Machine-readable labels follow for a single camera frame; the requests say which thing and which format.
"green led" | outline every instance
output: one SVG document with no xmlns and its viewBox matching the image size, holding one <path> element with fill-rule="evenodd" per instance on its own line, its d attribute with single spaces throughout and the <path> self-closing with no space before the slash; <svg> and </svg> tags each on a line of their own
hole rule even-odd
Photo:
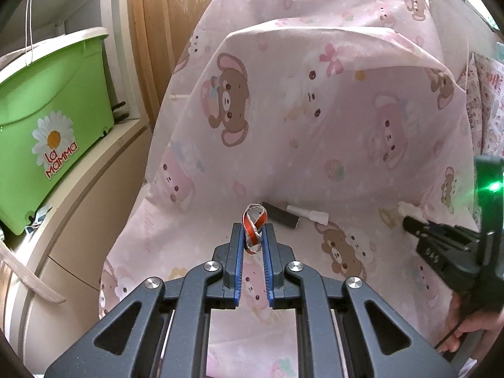
<svg viewBox="0 0 504 378">
<path fill-rule="evenodd" d="M 490 185 L 486 187 L 486 189 L 490 190 L 491 192 L 498 192 L 498 190 L 502 189 L 502 182 L 493 182 Z"/>
</svg>

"metal screw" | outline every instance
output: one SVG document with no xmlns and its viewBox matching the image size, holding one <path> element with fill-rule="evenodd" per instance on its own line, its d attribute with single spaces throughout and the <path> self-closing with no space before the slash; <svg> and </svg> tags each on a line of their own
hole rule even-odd
<svg viewBox="0 0 504 378">
<path fill-rule="evenodd" d="M 304 269 L 304 264 L 301 263 L 300 261 L 291 261 L 288 265 L 287 268 L 291 270 L 292 272 L 300 272 L 301 270 Z"/>
<path fill-rule="evenodd" d="M 349 277 L 347 279 L 347 285 L 350 288 L 361 288 L 362 287 L 362 280 L 359 279 L 359 277 Z"/>
<path fill-rule="evenodd" d="M 216 272 L 220 269 L 220 263 L 218 261 L 207 261 L 203 267 L 208 272 Z"/>
<path fill-rule="evenodd" d="M 161 280 L 159 277 L 149 277 L 147 280 L 144 281 L 144 285 L 149 290 L 153 290 L 155 288 L 158 288 L 162 282 L 163 280 Z"/>
</svg>

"wooden wall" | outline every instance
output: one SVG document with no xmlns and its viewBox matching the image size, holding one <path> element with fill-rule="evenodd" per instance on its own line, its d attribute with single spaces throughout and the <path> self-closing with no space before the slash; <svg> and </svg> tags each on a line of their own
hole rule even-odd
<svg viewBox="0 0 504 378">
<path fill-rule="evenodd" d="M 173 69 L 211 0 L 128 0 L 140 89 L 154 127 Z"/>
</svg>

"green storage box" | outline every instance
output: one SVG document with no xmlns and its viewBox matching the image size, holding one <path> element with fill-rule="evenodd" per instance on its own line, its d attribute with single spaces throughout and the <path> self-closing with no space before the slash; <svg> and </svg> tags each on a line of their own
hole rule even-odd
<svg viewBox="0 0 504 378">
<path fill-rule="evenodd" d="M 57 37 L 0 70 L 0 220 L 21 234 L 65 172 L 114 125 L 101 27 Z"/>
</svg>

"white lid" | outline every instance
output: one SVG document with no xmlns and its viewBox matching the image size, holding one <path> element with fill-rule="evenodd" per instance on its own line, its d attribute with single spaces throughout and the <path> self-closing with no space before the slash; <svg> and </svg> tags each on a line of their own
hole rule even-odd
<svg viewBox="0 0 504 378">
<path fill-rule="evenodd" d="M 24 67 L 26 67 L 26 63 L 30 64 L 31 62 L 35 62 L 46 55 L 52 54 L 53 52 L 61 50 L 65 47 L 76 44 L 80 41 L 90 40 L 95 37 L 102 37 L 102 39 L 107 38 L 107 29 L 104 27 L 94 27 L 45 40 L 37 47 L 33 47 L 33 60 L 32 51 L 28 51 L 26 54 L 23 54 L 21 57 L 12 61 L 4 69 L 0 70 L 0 83 L 3 83 L 15 73 L 21 71 Z"/>
</svg>

